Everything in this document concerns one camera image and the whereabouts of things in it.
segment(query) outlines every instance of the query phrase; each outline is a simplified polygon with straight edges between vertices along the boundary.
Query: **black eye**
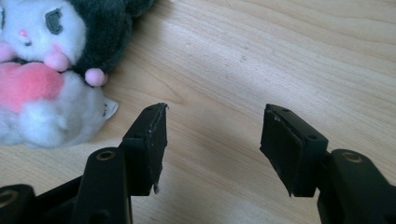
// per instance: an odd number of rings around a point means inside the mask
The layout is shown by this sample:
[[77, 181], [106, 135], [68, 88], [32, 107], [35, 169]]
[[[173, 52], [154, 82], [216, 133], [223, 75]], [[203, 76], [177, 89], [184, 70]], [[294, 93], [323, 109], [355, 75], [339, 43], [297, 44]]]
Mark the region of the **black eye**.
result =
[[4, 9], [3, 8], [1, 8], [0, 7], [0, 10], [1, 10], [1, 27], [0, 27], [0, 30], [3, 30], [3, 27], [4, 27], [4, 24], [6, 23], [6, 12], [4, 11]]
[[59, 8], [56, 8], [55, 10], [52, 10], [46, 14], [47, 28], [49, 28], [49, 31], [53, 35], [58, 35], [62, 32], [63, 27], [60, 24], [61, 17], [62, 13]]

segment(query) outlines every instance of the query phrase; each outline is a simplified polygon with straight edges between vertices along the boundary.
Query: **stuffed toy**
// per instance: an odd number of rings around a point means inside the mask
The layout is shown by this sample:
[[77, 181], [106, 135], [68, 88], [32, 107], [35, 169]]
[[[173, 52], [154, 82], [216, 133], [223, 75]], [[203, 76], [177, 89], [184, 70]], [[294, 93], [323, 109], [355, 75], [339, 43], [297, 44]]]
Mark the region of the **stuffed toy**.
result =
[[101, 86], [133, 19], [151, 5], [0, 0], [0, 144], [65, 147], [92, 138], [106, 120]]

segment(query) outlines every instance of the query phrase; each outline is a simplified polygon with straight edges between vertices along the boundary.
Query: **wood grain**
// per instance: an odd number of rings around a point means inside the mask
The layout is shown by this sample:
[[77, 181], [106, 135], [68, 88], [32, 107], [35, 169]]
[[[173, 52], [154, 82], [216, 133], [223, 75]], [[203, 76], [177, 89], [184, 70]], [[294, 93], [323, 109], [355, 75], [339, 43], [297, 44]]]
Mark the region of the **wood grain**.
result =
[[89, 143], [2, 147], [0, 186], [37, 194], [117, 146], [141, 110], [169, 104], [161, 192], [135, 223], [320, 223], [260, 153], [265, 104], [285, 106], [369, 158], [396, 185], [396, 1], [158, 0], [105, 86], [119, 111]]

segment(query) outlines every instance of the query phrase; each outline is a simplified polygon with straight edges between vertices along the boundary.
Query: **black plush ear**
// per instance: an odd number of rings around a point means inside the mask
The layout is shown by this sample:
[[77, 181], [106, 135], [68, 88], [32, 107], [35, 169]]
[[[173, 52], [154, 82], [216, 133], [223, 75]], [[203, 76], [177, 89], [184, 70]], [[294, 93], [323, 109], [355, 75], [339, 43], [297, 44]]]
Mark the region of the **black plush ear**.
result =
[[79, 74], [90, 68], [108, 73], [119, 62], [132, 32], [124, 0], [69, 0], [87, 27], [86, 46], [72, 67]]
[[146, 12], [153, 4], [154, 0], [125, 0], [127, 11], [133, 18], [139, 17]]

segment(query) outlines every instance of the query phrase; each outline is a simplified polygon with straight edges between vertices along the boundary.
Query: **black plastic part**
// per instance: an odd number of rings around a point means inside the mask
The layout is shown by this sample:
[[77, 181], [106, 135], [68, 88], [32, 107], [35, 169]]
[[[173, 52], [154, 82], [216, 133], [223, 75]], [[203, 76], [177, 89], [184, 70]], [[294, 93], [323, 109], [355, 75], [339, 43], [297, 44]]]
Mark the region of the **black plastic part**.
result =
[[296, 197], [313, 197], [314, 171], [326, 155], [328, 140], [287, 108], [267, 105], [260, 150]]
[[318, 209], [322, 223], [395, 223], [395, 187], [367, 157], [336, 149], [326, 167], [333, 190], [320, 190]]
[[156, 104], [144, 109], [122, 138], [120, 147], [128, 160], [128, 186], [132, 196], [148, 196], [152, 187], [158, 192], [167, 145], [166, 108], [167, 104]]
[[91, 154], [83, 176], [37, 197], [30, 186], [0, 188], [0, 224], [132, 223], [130, 196], [158, 192], [166, 108], [145, 108], [119, 147]]
[[88, 158], [72, 216], [73, 224], [131, 223], [122, 149], [108, 147]]
[[33, 188], [27, 185], [13, 185], [0, 188], [0, 223], [29, 223], [31, 205], [35, 199]]

